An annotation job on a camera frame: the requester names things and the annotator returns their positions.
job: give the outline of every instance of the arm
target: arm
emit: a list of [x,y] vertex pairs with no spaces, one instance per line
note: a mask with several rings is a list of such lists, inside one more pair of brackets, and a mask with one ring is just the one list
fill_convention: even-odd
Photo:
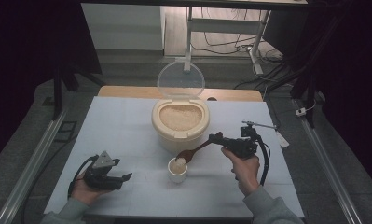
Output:
[[244,161],[224,147],[222,151],[233,163],[231,171],[235,173],[239,189],[245,196],[244,203],[254,215],[254,224],[303,223],[288,209],[282,198],[272,199],[259,185],[257,181],[259,159],[257,156]]
[[87,186],[83,179],[84,173],[81,174],[75,183],[75,188],[72,191],[72,196],[60,213],[55,214],[50,212],[44,216],[41,224],[81,224],[85,223],[81,220],[85,211],[90,208],[96,199],[102,194],[108,193],[111,190],[91,189]]

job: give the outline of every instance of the aluminum rail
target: aluminum rail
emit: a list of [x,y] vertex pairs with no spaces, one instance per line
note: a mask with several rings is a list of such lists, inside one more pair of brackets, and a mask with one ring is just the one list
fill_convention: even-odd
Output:
[[0,212],[0,224],[9,224],[12,222],[24,200],[24,197],[26,196],[26,193],[31,187],[31,184],[34,182],[37,171],[39,170],[43,159],[46,157],[49,147],[51,146],[51,143],[54,140],[57,131],[61,127],[67,111],[69,110],[69,105],[73,102],[75,93],[68,92],[67,95],[69,96],[67,97],[69,99],[66,100],[62,108],[62,112],[56,120],[52,120],[49,123],[46,131],[43,134],[43,137],[40,139],[40,142],[34,150],[34,154],[23,170],[20,179],[17,181],[14,189],[8,196],[7,201]]
[[[293,105],[295,109],[299,109],[295,100],[293,100]],[[325,175],[330,182],[331,189],[338,197],[339,204],[342,207],[346,219],[348,219],[348,222],[351,224],[363,223],[360,216],[358,215],[354,203],[351,200],[351,197],[349,196],[348,191],[343,186],[333,163],[326,153],[319,135],[314,129],[311,128],[308,121],[304,117],[301,117],[300,119],[305,132],[314,148],[314,151],[316,152],[317,158],[319,159],[319,162],[323,167]]]

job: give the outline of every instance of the wooden board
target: wooden board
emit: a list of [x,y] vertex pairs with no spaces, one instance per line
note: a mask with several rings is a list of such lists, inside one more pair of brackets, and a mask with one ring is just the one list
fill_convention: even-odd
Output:
[[[135,87],[135,86],[103,86],[98,96],[105,97],[130,97],[161,99],[163,95],[157,87]],[[217,101],[253,101],[262,102],[259,91],[248,90],[222,90],[222,89],[205,89],[200,95],[200,99],[207,100],[213,97]]]

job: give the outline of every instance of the gray floor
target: gray floor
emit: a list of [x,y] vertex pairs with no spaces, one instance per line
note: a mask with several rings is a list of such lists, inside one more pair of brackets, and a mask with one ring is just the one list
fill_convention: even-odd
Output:
[[[129,52],[102,51],[99,55],[103,68],[103,75],[99,78],[110,85],[156,86],[160,69],[174,60],[174,58],[165,58],[145,52],[130,54]],[[232,89],[240,82],[255,79],[249,60],[195,59],[193,63],[205,75],[206,88]],[[268,71],[272,66],[267,64],[263,68]],[[76,123],[74,134],[77,134],[81,128],[90,102],[99,90],[99,87],[88,79],[82,76],[76,77],[80,88],[64,120]],[[254,86],[255,84],[243,85],[240,89],[252,89]],[[306,215],[305,220],[307,223],[348,223],[301,122],[295,115],[289,90],[288,86],[281,87],[265,95],[264,99],[269,106],[273,122],[280,125],[280,132],[290,143],[290,147],[285,148],[283,154]],[[36,89],[33,106],[0,155],[0,210],[47,128],[53,112],[53,107],[49,102],[49,97],[52,96],[52,81]],[[362,221],[372,223],[372,180],[348,146],[325,120],[321,112],[322,101],[319,100],[318,103],[314,116],[316,131],[323,139],[324,146],[335,164],[340,179],[351,195]],[[43,216],[50,193],[56,185],[74,143],[70,142],[63,147],[64,142],[59,140],[67,139],[68,135],[69,133],[56,135],[57,141],[52,144],[46,161],[57,150],[60,152],[34,186],[25,207],[25,223],[38,223]],[[21,223],[22,209],[23,207],[15,216],[13,223]],[[114,222],[113,219],[99,217],[88,217],[87,221],[88,223]],[[153,223],[148,219],[121,219],[120,221],[118,223]]]

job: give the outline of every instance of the metal frame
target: metal frame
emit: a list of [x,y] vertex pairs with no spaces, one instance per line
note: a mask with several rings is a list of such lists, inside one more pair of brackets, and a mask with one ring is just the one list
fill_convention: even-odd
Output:
[[208,33],[224,33],[224,34],[245,34],[255,35],[255,42],[251,50],[249,50],[250,58],[253,62],[253,67],[257,75],[263,75],[261,64],[257,58],[258,46],[264,34],[265,27],[270,11],[265,11],[261,21],[234,21],[234,20],[218,20],[218,19],[193,19],[192,7],[189,8],[187,17],[187,35],[186,35],[186,56],[184,71],[190,71],[191,64],[191,33],[192,32],[208,32]]
[[[299,109],[296,100],[293,100],[293,105],[295,109]],[[331,189],[338,197],[339,205],[342,207],[343,213],[345,214],[346,219],[349,223],[352,224],[361,224],[363,221],[358,215],[357,209],[354,206],[351,197],[343,186],[342,181],[339,178],[337,170],[335,169],[333,163],[331,162],[326,150],[320,140],[319,135],[316,133],[314,128],[311,128],[308,121],[305,118],[300,118],[302,126],[305,129],[305,132],[313,146],[314,151],[316,152],[317,159],[323,167],[325,175],[327,176],[328,182],[331,185]]]
[[34,154],[23,170],[19,180],[17,181],[17,184],[11,191],[5,205],[2,208],[2,211],[0,212],[0,223],[11,223],[14,216],[17,214],[18,209],[26,196],[26,193],[30,189],[31,184],[34,182],[35,176],[37,171],[40,169],[43,159],[46,157],[51,143],[54,140],[55,134],[61,127],[62,121],[69,109],[69,105],[73,102],[74,95],[75,93],[69,92],[69,99],[66,100],[61,113],[58,115],[57,119],[52,120],[46,128],[43,137],[40,139],[40,142],[34,150]]

